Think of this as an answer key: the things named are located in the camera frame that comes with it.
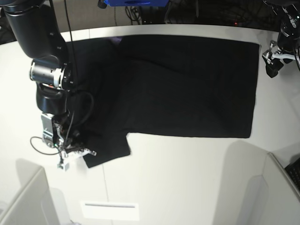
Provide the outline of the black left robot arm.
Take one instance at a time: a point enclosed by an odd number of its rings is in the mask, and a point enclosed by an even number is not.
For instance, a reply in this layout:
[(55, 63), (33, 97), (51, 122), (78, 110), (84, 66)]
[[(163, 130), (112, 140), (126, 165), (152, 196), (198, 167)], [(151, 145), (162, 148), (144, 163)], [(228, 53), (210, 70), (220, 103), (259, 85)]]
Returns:
[(266, 0), (279, 17), (280, 29), (276, 41), (262, 54), (266, 73), (273, 78), (284, 64), (293, 60), (300, 67), (300, 2), (298, 0)]

